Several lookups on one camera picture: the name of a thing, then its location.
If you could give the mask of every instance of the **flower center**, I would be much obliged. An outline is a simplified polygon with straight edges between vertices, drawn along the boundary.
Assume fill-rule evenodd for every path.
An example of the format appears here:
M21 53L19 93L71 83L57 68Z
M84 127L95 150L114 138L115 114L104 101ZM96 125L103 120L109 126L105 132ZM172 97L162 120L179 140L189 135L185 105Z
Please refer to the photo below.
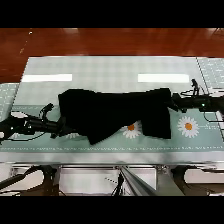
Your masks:
M128 126L128 130L129 130L129 131L133 131L134 129L135 129L134 124Z
M192 130L192 124L190 124L190 123L186 123L185 124L185 128L187 129L187 130Z

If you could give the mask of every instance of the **garment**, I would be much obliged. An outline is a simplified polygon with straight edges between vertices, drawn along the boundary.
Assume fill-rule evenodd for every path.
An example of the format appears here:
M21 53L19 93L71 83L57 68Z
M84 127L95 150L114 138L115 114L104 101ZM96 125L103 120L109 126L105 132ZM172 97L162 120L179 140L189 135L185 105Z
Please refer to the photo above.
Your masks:
M144 135L171 138L170 115L164 103L171 100L168 88L132 93L69 89L59 94L58 99L66 125L87 136L91 145L138 120Z

